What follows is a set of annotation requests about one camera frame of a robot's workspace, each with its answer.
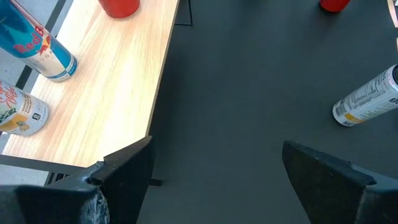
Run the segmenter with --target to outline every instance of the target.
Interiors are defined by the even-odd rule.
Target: red object
[[[340,12],[347,6],[349,0],[320,0],[319,3],[326,11]]]
[[[139,0],[98,0],[108,16],[125,18],[139,8]]]

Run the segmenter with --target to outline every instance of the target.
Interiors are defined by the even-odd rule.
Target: can
[[[30,136],[45,125],[49,113],[43,101],[0,80],[0,131]]]
[[[320,0],[319,1],[319,5],[321,5],[321,7],[328,12],[340,12],[347,6],[348,3],[349,3],[349,0]]]
[[[76,58],[15,0],[0,0],[0,47],[60,82],[76,71]]]
[[[99,0],[102,8],[112,18],[125,18],[135,13],[139,8],[140,0]]]
[[[353,126],[398,107],[398,65],[337,102],[333,116],[344,126]]]

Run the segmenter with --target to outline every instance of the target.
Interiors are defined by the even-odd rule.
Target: gray floor
[[[284,170],[294,140],[398,177],[397,111],[353,128],[334,103],[397,62],[385,1],[329,14],[317,1],[192,1],[175,26],[139,223],[308,224]]]
[[[41,24],[46,24],[57,1],[51,0],[38,0],[38,1],[22,1],[17,0],[30,14],[32,14]],[[51,33],[53,35],[58,34],[62,22],[65,19],[67,12],[72,5],[73,0],[66,0],[65,5],[52,29]],[[18,60],[17,58],[9,55],[3,49],[0,49],[0,78],[13,85],[18,81],[25,64]],[[30,93],[34,83],[36,82],[39,74],[33,71],[30,75],[24,91]],[[0,153],[4,149],[7,141],[9,139],[9,134],[3,133],[0,136]],[[11,167],[0,165],[0,185],[6,184],[33,184],[33,185],[43,185],[45,179],[47,178],[48,172],[24,169],[20,167]]]

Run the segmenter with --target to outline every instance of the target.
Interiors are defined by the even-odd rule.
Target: blue and silver can
[[[54,82],[77,68],[76,58],[15,0],[0,0],[0,47]]]

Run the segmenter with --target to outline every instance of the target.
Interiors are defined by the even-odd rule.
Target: light wood tabletop
[[[98,0],[75,0],[57,39],[78,59],[77,72],[54,83],[40,76],[32,95],[50,106],[47,124],[11,136],[3,154],[90,166],[148,134],[178,0],[141,0],[125,19]]]

